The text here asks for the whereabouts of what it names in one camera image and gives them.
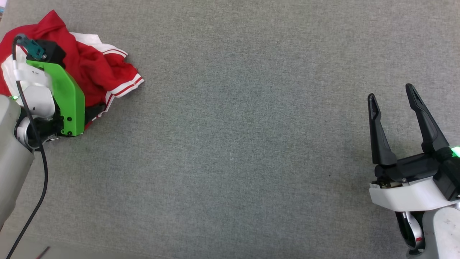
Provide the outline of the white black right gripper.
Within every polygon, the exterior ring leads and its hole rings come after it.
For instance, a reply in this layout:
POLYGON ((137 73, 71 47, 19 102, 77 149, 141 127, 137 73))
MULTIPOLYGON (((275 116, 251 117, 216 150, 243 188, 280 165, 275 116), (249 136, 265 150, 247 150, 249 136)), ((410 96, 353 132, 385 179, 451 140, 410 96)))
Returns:
POLYGON ((395 212, 421 212, 459 203, 446 198, 433 177, 440 162, 432 153, 450 145, 413 84, 405 85, 409 104, 416 113, 425 153, 397 160, 391 151, 383 126, 381 110, 374 94, 369 94, 368 114, 372 163, 376 180, 370 183, 369 194, 374 204, 395 212))

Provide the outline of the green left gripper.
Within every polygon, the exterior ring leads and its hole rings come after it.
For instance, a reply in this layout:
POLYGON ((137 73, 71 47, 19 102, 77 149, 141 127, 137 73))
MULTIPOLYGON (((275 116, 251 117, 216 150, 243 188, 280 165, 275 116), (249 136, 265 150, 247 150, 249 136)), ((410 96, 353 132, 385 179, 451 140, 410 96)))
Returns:
POLYGON ((26 63, 43 71, 51 78, 51 92, 63 118, 60 134, 67 137, 81 135, 85 125, 106 109, 106 104, 85 107, 85 95, 76 81, 58 63, 27 60, 26 63))

